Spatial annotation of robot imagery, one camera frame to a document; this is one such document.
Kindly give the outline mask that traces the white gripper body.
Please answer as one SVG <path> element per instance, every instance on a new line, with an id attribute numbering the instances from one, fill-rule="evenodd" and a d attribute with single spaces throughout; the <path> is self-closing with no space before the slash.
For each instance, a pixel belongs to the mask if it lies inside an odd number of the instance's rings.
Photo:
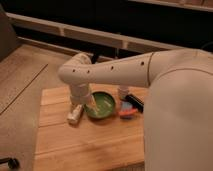
<path id="1" fill-rule="evenodd" d="M 87 104 L 91 101 L 91 89 L 88 84 L 70 85 L 70 100 L 74 104 Z"/>

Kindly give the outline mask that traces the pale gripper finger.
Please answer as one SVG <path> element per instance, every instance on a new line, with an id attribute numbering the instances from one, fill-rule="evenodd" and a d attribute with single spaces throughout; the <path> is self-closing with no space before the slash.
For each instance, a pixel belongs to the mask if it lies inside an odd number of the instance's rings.
<path id="1" fill-rule="evenodd" d="M 97 104 L 96 104 L 94 96 L 91 96 L 90 108 L 93 109 L 95 115 L 98 115 L 98 107 L 97 107 Z"/>

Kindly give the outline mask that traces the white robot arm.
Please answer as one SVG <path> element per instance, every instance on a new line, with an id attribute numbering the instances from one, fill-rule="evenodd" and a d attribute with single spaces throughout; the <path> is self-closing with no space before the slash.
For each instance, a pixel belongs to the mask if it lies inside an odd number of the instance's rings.
<path id="1" fill-rule="evenodd" d="M 147 87 L 144 104 L 145 171 L 213 171 L 213 54 L 177 49 L 93 64 L 73 56 L 58 71 L 77 104 L 89 85 Z"/>

